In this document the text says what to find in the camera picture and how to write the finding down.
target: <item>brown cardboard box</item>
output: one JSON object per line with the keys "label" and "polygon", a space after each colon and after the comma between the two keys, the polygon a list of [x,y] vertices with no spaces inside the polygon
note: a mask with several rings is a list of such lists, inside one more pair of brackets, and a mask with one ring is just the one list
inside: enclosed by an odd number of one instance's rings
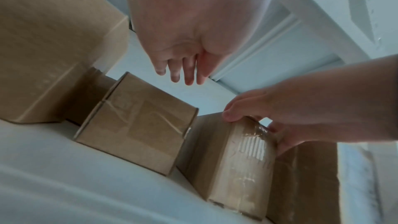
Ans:
{"label": "brown cardboard box", "polygon": [[168,175],[198,109],[126,73],[83,123],[77,142]]}
{"label": "brown cardboard box", "polygon": [[375,177],[371,155],[356,146],[305,142],[276,160],[267,218],[275,224],[364,223],[357,216],[362,212],[366,222],[380,223]]}
{"label": "brown cardboard box", "polygon": [[63,120],[89,70],[128,45],[128,18],[106,0],[0,0],[0,119]]}
{"label": "brown cardboard box", "polygon": [[205,200],[263,219],[276,142],[248,117],[227,123],[221,113],[200,116],[187,136],[177,167]]}
{"label": "brown cardboard box", "polygon": [[66,119],[82,125],[95,106],[104,98],[116,80],[93,68],[87,78],[88,84],[78,91],[74,101],[66,112]]}

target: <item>person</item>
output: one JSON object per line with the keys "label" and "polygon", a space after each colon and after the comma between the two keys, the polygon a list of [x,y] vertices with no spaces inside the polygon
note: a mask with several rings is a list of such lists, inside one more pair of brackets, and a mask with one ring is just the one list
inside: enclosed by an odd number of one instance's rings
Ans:
{"label": "person", "polygon": [[[271,0],[129,0],[135,31],[155,71],[183,68],[187,85],[203,84],[254,33]],[[290,78],[236,96],[223,112],[273,122],[278,154],[304,141],[398,139],[398,56]]]}

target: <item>hand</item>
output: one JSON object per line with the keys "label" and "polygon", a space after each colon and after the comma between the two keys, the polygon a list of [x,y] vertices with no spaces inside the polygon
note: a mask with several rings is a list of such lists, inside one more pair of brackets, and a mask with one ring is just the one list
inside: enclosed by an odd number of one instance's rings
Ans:
{"label": "hand", "polygon": [[156,72],[202,84],[254,33],[270,0],[129,0],[135,31]]}
{"label": "hand", "polygon": [[285,131],[278,154],[304,141],[391,141],[398,139],[397,89],[398,56],[385,57],[248,91],[223,117],[273,120],[271,131]]}

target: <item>ceiling panel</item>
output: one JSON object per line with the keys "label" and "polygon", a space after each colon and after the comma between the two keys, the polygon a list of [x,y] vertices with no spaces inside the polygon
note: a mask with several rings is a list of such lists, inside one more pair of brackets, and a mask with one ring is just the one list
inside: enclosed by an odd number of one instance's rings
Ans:
{"label": "ceiling panel", "polygon": [[339,58],[303,24],[229,73],[221,82],[238,93],[275,84],[334,63]]}

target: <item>cardboard box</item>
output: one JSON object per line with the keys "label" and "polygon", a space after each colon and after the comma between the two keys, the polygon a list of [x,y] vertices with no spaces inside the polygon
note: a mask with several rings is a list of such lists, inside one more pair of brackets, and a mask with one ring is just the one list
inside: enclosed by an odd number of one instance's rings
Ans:
{"label": "cardboard box", "polygon": [[276,143],[251,118],[227,123],[221,113],[204,115],[195,120],[177,167],[205,200],[263,219]]}
{"label": "cardboard box", "polygon": [[128,18],[106,0],[0,0],[0,119],[65,119],[92,67],[126,52]]}
{"label": "cardboard box", "polygon": [[77,142],[168,175],[198,109],[130,73],[81,126]]}
{"label": "cardboard box", "polygon": [[267,218],[275,224],[380,223],[375,177],[369,153],[305,142],[276,160]]}
{"label": "cardboard box", "polygon": [[116,80],[93,68],[88,84],[78,91],[66,112],[66,119],[81,126],[95,106],[105,97]]}

